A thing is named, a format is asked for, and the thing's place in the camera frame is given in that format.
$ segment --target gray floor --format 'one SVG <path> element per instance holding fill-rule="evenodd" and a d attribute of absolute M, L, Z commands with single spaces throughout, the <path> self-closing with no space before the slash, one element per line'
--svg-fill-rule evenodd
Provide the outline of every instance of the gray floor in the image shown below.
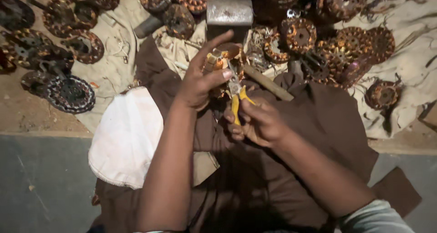
<path fill-rule="evenodd" d="M 90 200 L 90 139 L 0 135 L 0 233 L 84 233 L 99 214 Z M 437 232 L 437 156 L 380 155 L 370 185 L 404 170 L 422 203 L 406 217 L 416 233 Z"/>
<path fill-rule="evenodd" d="M 91 139 L 0 135 L 0 233 L 84 233 L 100 214 Z"/>
<path fill-rule="evenodd" d="M 381 154 L 369 185 L 374 185 L 396 166 L 404 171 L 422 197 L 422 202 L 405 221 L 416 233 L 437 233 L 437 156 Z"/>

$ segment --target yellow pliers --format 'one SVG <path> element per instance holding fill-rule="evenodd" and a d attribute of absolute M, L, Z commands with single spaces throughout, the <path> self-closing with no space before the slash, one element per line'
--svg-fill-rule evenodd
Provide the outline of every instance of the yellow pliers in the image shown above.
<path fill-rule="evenodd" d="M 240 101 L 243 99 L 248 100 L 250 103 L 255 104 L 246 95 L 246 86 L 241 86 L 236 67 L 228 60 L 229 69 L 232 71 L 232 77 L 228 80 L 229 93 L 231 95 L 231 111 L 235 116 L 234 124 L 241 125 L 240 119 L 238 118 L 238 109 L 240 107 Z"/>

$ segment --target hand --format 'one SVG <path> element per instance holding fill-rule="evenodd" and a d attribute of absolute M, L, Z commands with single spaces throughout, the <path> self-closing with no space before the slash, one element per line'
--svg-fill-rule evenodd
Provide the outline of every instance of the hand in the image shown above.
<path fill-rule="evenodd" d="M 291 130 L 284 124 L 278 110 L 264 98 L 252 98 L 252 100 L 256 105 L 246 99 L 241 101 L 239 113 L 246 121 L 243 126 L 234 124 L 235 116 L 230 106 L 227 107 L 224 117 L 229 122 L 228 130 L 236 141 L 242 141 L 247 137 L 259 146 L 272 148 Z"/>
<path fill-rule="evenodd" d="M 175 101 L 196 111 L 201 111 L 208 105 L 209 91 L 228 81 L 232 77 L 232 72 L 229 69 L 223 69 L 203 75 L 202 69 L 206 62 L 206 56 L 215 47 L 231 40 L 233 36 L 234 32 L 229 30 L 203 46 L 191 60 Z"/>

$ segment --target dirt floor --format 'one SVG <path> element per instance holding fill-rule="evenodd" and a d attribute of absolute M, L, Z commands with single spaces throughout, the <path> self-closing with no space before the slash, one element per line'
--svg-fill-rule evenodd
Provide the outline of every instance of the dirt floor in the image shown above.
<path fill-rule="evenodd" d="M 37 1 L 46 3 L 49 0 Z M 43 26 L 42 11 L 36 7 L 32 7 L 32 9 L 36 15 L 36 22 L 32 28 L 42 31 L 55 44 L 59 44 L 60 39 L 51 35 Z M 2 113 L 0 133 L 92 136 L 74 115 L 63 113 L 52 107 L 46 100 L 22 90 L 20 78 L 26 72 L 26 69 L 18 68 L 11 75 L 0 76 L 0 112 Z M 432 131 L 419 121 L 414 121 L 409 128 L 398 133 L 394 139 L 371 140 L 369 144 L 378 152 L 437 155 L 437 132 Z"/>
<path fill-rule="evenodd" d="M 49 0 L 37 0 L 47 3 Z M 36 21 L 32 29 L 42 31 L 55 44 L 60 39 L 51 35 L 42 24 L 42 11 L 32 7 Z M 72 114 L 63 113 L 52 107 L 46 100 L 24 91 L 20 86 L 21 77 L 27 72 L 24 68 L 17 68 L 11 75 L 0 76 L 0 132 L 74 132 L 89 133 L 88 129 Z"/>

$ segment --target wooden handle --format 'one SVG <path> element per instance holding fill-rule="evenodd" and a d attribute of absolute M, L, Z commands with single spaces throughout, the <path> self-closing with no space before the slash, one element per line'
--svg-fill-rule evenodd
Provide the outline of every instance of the wooden handle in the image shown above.
<path fill-rule="evenodd" d="M 294 99 L 294 96 L 282 89 L 279 85 L 275 84 L 275 82 L 264 76 L 258 70 L 254 69 L 251 65 L 246 64 L 243 68 L 243 71 L 245 74 L 249 75 L 252 79 L 257 81 L 260 85 L 264 86 L 267 90 L 280 99 L 284 101 L 291 101 Z"/>

